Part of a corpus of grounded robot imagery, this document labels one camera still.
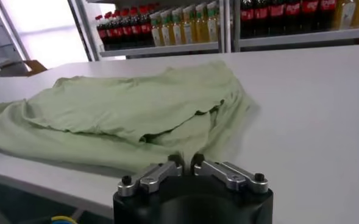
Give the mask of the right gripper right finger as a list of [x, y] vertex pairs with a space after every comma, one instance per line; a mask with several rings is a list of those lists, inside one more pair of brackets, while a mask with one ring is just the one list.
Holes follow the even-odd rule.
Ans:
[[265, 194], [268, 180], [262, 173], [251, 173], [229, 162], [213, 162], [196, 153], [191, 160], [191, 172], [196, 176], [213, 176], [222, 181], [226, 188], [239, 192], [247, 187], [255, 194]]

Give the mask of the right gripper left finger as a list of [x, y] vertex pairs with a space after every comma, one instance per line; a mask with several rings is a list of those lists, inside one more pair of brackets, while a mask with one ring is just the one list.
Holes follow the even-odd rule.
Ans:
[[152, 163], [136, 175], [123, 176], [121, 182], [118, 183], [117, 194], [120, 197], [131, 197], [139, 189], [148, 194], [157, 192], [166, 178], [179, 177], [183, 174], [183, 170], [183, 158], [179, 154], [169, 155], [165, 163]]

